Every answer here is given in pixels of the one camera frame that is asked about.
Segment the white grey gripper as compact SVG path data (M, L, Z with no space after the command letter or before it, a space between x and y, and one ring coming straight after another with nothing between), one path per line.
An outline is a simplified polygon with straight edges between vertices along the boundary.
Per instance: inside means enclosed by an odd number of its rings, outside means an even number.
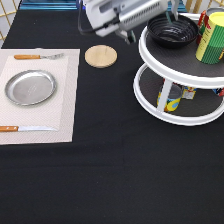
M167 0L83 0L87 18L94 32L101 37L115 32L127 44L136 42L129 31L165 12ZM179 0L170 0L171 12L178 20Z

